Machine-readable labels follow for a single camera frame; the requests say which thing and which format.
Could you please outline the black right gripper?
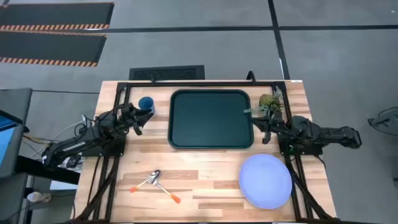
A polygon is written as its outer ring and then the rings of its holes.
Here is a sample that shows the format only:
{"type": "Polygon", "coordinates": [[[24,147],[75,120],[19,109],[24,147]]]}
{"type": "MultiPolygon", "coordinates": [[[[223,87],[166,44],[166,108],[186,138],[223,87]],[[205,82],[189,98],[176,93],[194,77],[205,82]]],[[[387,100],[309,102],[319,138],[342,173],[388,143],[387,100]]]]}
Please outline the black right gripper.
{"type": "Polygon", "coordinates": [[[261,118],[251,118],[253,125],[258,129],[264,129],[263,144],[268,144],[271,140],[271,133],[281,134],[287,137],[294,137],[292,131],[285,125],[282,119],[272,119],[267,116],[261,118]]]}

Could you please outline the blue cup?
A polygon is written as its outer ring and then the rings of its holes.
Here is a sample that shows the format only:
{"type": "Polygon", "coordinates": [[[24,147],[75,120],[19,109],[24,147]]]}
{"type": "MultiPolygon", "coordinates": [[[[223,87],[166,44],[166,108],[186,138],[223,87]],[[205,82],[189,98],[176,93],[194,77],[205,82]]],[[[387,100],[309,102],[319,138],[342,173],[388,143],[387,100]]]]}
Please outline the blue cup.
{"type": "Polygon", "coordinates": [[[142,97],[139,102],[139,108],[142,110],[150,110],[151,113],[155,113],[154,100],[149,96],[142,97]]]}

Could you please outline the lavender plate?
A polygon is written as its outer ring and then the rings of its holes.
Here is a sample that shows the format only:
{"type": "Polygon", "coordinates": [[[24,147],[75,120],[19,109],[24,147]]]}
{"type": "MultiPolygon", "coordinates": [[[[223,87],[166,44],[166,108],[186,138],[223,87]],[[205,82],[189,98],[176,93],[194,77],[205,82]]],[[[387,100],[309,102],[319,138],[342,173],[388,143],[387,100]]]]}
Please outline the lavender plate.
{"type": "Polygon", "coordinates": [[[239,170],[239,188],[257,208],[277,209],[292,193],[292,178],[286,165],[270,154],[248,157],[239,170]]]}

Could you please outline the orange-handled metal spoon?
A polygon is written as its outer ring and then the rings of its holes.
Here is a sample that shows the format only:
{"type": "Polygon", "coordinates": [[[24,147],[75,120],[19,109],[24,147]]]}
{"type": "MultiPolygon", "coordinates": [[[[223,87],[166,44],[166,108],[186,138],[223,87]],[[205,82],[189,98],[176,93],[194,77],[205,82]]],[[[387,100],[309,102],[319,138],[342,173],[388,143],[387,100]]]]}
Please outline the orange-handled metal spoon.
{"type": "Polygon", "coordinates": [[[160,170],[155,170],[153,171],[150,175],[148,175],[142,183],[138,184],[135,187],[132,187],[129,191],[130,193],[136,192],[140,187],[142,187],[144,184],[152,184],[154,185],[154,182],[159,178],[161,174],[160,170]]]}

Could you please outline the orange-handled metal fork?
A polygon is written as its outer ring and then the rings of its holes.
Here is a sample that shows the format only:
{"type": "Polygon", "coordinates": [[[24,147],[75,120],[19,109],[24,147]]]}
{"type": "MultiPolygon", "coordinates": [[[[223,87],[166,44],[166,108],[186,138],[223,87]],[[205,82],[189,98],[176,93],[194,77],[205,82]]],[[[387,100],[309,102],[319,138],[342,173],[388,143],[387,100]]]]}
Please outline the orange-handled metal fork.
{"type": "Polygon", "coordinates": [[[169,192],[168,190],[166,190],[165,188],[163,188],[163,186],[161,186],[159,184],[158,181],[158,177],[154,177],[154,176],[148,176],[147,177],[147,181],[148,183],[158,187],[159,189],[161,189],[163,192],[165,192],[175,203],[180,203],[181,199],[179,197],[177,197],[176,195],[172,194],[171,192],[169,192]]]}

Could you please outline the dark green tray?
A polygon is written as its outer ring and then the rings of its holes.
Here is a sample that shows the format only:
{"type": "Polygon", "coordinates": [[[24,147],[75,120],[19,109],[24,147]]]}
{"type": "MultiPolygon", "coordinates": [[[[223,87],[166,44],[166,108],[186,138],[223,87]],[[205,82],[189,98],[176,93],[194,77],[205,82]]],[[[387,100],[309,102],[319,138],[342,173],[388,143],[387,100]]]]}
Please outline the dark green tray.
{"type": "Polygon", "coordinates": [[[170,97],[167,139],[176,149],[247,149],[250,97],[238,89],[184,89],[170,97]]]}

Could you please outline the small green potted plant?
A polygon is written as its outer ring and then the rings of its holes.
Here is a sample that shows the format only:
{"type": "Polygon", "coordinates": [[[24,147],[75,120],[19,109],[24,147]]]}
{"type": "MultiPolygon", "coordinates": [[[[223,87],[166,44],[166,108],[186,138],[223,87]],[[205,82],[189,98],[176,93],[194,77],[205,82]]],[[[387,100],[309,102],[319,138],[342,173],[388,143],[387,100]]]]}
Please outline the small green potted plant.
{"type": "Polygon", "coordinates": [[[273,95],[263,94],[259,98],[259,114],[261,116],[282,117],[282,110],[280,105],[281,94],[275,93],[273,95]]]}

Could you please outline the small black handheld device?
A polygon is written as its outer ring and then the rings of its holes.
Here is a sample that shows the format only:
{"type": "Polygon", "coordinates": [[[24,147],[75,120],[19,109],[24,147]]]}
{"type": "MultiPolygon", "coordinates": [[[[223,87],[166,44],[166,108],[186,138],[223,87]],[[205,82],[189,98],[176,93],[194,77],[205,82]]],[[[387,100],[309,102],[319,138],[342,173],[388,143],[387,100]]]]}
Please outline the small black handheld device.
{"type": "Polygon", "coordinates": [[[79,162],[81,161],[81,156],[79,154],[70,156],[64,160],[64,167],[65,168],[75,168],[79,162]]]}

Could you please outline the white paper sheet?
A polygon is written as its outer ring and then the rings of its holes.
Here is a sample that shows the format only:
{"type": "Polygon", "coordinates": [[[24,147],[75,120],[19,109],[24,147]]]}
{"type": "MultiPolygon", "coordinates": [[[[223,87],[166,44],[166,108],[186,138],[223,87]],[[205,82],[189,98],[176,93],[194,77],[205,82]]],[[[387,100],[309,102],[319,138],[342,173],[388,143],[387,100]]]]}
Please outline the white paper sheet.
{"type": "MultiPolygon", "coordinates": [[[[60,165],[58,165],[58,167],[80,174],[82,166],[83,166],[84,158],[81,154],[79,154],[79,155],[81,156],[81,161],[75,168],[65,168],[63,165],[64,161],[60,165]]],[[[50,190],[76,190],[77,186],[78,186],[78,184],[70,184],[70,183],[66,183],[66,182],[52,180],[50,183],[50,190]]]]}

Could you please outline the black side desk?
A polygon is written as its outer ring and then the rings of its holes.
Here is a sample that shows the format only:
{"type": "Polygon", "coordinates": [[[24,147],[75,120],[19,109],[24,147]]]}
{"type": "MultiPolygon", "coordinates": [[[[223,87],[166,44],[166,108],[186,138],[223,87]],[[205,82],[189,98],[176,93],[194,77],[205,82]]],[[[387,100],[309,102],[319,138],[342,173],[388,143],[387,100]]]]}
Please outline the black side desk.
{"type": "Polygon", "coordinates": [[[18,224],[28,176],[43,177],[68,184],[77,184],[80,174],[56,167],[46,169],[41,162],[23,156],[0,163],[0,224],[18,224]]]}

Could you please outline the black hazard-striped floor mat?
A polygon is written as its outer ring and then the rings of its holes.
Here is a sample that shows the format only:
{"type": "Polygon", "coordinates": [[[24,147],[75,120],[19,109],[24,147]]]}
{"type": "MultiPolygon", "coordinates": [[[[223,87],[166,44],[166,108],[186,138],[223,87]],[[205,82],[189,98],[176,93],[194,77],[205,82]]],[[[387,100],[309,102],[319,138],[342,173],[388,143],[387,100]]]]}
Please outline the black hazard-striped floor mat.
{"type": "Polygon", "coordinates": [[[0,31],[0,62],[96,67],[104,34],[0,31]]]}
{"type": "Polygon", "coordinates": [[[113,9],[113,2],[1,5],[0,30],[106,29],[113,9]]]}

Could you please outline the grey monitor with blue screen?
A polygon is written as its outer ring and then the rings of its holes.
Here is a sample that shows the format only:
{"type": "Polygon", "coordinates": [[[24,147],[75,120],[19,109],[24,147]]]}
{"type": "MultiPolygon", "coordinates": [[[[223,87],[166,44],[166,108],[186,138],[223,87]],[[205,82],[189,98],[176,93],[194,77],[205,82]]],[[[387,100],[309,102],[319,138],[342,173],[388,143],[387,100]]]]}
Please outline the grey monitor with blue screen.
{"type": "Polygon", "coordinates": [[[20,125],[0,132],[0,178],[14,173],[31,97],[31,88],[0,90],[0,111],[22,121],[20,125]]]}

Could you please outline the white plastic bottle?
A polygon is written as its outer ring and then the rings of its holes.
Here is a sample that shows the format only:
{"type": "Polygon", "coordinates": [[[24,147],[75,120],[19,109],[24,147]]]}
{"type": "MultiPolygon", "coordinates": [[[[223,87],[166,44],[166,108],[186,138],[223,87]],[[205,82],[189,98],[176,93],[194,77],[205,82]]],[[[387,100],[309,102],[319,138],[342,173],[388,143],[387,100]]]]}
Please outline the white plastic bottle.
{"type": "Polygon", "coordinates": [[[32,203],[36,202],[44,202],[47,203],[51,200],[52,195],[50,193],[40,193],[40,192],[32,192],[30,193],[26,199],[32,203]]]}

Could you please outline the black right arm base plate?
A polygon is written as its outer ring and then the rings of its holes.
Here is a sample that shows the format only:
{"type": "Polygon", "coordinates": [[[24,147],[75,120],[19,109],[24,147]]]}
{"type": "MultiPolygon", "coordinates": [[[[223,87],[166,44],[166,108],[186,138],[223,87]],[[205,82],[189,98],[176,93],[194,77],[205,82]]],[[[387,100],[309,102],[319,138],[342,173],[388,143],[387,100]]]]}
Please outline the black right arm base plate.
{"type": "Polygon", "coordinates": [[[323,154],[323,146],[321,144],[311,142],[308,139],[293,138],[282,134],[278,134],[277,139],[281,154],[288,154],[290,156],[302,154],[319,156],[323,154]]]}

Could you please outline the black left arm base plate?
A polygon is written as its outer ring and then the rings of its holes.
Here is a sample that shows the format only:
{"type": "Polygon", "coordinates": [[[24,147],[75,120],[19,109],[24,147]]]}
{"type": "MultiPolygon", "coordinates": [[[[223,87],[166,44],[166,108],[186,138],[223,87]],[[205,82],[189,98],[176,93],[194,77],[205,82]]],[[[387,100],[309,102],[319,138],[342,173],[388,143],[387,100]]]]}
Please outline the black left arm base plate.
{"type": "Polygon", "coordinates": [[[126,137],[122,136],[116,139],[109,139],[104,141],[95,141],[94,143],[87,144],[83,150],[82,155],[85,157],[117,157],[124,154],[126,144],[126,137]]]}

